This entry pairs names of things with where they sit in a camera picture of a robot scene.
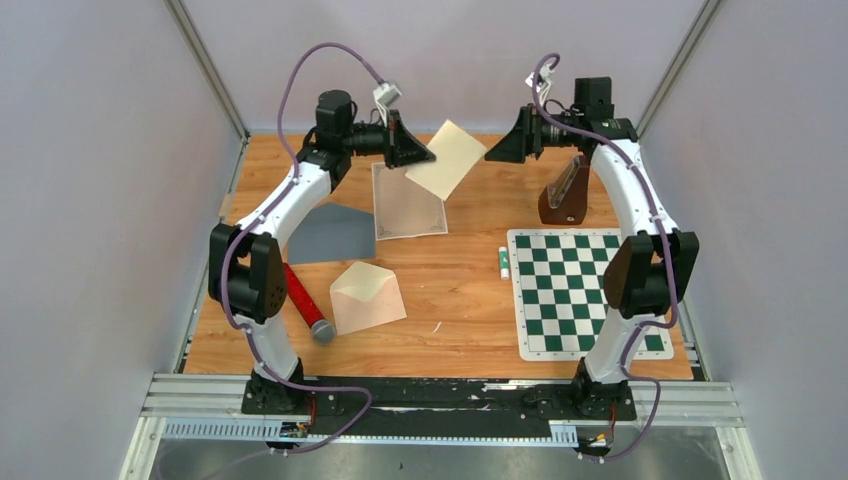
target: wall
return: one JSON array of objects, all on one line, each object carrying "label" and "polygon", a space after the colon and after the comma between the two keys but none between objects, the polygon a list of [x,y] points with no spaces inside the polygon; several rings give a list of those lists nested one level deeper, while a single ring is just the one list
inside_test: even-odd
[{"label": "wall", "polygon": [[[286,80],[319,42],[345,43],[401,86],[397,104],[416,131],[445,118],[502,132],[529,101],[524,79],[542,55],[563,63],[553,96],[570,103],[578,76],[613,78],[618,112],[634,121],[671,62],[703,0],[185,0],[248,128],[274,130]],[[301,69],[284,125],[314,125],[325,90],[349,91],[373,108],[374,84],[340,51]]]},{"label": "wall", "polygon": [[116,478],[238,143],[161,1],[0,4],[0,478]]},{"label": "wall", "polygon": [[848,4],[731,0],[649,131],[688,300],[767,479],[844,478]]}]

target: red microphone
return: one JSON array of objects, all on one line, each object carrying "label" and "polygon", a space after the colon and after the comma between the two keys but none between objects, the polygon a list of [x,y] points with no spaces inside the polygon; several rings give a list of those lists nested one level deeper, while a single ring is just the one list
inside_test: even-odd
[{"label": "red microphone", "polygon": [[300,283],[288,263],[283,264],[283,270],[286,273],[289,298],[292,299],[294,307],[300,312],[303,321],[312,331],[312,340],[321,345],[332,342],[336,338],[336,327],[324,318],[324,314],[321,313],[321,310],[318,310],[318,306],[309,296],[309,292],[303,288],[303,284]]}]

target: wooden table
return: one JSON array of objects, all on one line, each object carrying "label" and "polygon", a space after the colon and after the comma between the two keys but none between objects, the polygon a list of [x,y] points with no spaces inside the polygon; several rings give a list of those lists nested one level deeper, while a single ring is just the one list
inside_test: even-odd
[{"label": "wooden table", "polygon": [[[500,136],[478,137],[491,147]],[[425,143],[429,136],[421,136]],[[302,137],[292,136],[295,148]],[[556,178],[571,149],[549,149],[524,165],[481,160],[446,202],[450,233],[377,242],[377,258],[366,260],[395,272],[407,318],[336,338],[312,342],[290,301],[283,318],[307,375],[421,376],[471,378],[570,378],[577,362],[526,362],[518,354],[512,285],[500,279],[498,247],[512,228],[543,228],[536,211],[542,187]],[[373,212],[371,164],[358,157],[329,197]],[[275,136],[254,136],[233,200],[238,221],[279,184],[291,160]],[[589,181],[584,228],[617,227],[600,180]],[[295,265],[316,304],[332,317],[330,284],[353,261]],[[433,333],[436,325],[439,330]],[[679,330],[671,332],[674,358],[636,361],[633,372],[664,379],[691,379]],[[244,336],[232,330],[220,305],[206,299],[185,366],[186,373],[247,373],[253,359]]]}]

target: glue stick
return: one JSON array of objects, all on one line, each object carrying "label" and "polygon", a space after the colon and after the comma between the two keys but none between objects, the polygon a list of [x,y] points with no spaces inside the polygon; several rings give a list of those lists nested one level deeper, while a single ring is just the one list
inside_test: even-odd
[{"label": "glue stick", "polygon": [[498,258],[501,262],[501,280],[509,280],[509,257],[506,253],[506,247],[498,249]]}]

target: chessboard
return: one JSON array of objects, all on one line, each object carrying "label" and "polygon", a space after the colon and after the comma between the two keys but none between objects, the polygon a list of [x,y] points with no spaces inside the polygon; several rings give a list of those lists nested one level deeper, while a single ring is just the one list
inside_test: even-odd
[{"label": "chessboard", "polygon": [[[580,359],[606,318],[604,271],[621,244],[620,231],[510,230],[507,237],[521,358]],[[673,356],[668,331],[651,327],[635,358]]]}]

